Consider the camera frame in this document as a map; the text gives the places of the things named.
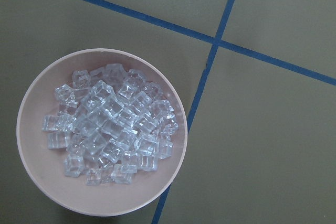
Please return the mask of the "clear ice cubes pile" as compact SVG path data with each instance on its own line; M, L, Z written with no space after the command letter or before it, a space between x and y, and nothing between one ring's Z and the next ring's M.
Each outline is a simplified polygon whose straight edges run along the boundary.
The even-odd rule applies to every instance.
M63 149L64 174L86 185L130 184L139 171L171 157L179 125L158 83L119 63L76 70L54 91L59 109L43 119L47 147Z

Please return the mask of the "pink bowl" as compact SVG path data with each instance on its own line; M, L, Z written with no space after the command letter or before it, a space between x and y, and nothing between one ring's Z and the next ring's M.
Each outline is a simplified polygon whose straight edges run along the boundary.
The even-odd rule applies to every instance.
M93 70L109 63L143 71L163 88L179 124L172 137L172 156L159 162L155 172L139 172L129 185L86 186L85 178L64 175L64 151L46 147L43 117L56 111L53 89L70 81L75 70ZM145 60L115 49L86 49L66 55L44 69L28 88L19 108L17 145L24 167L36 186L57 204L90 216L118 216L144 207L161 195L176 177L187 147L187 121L181 99L157 68Z

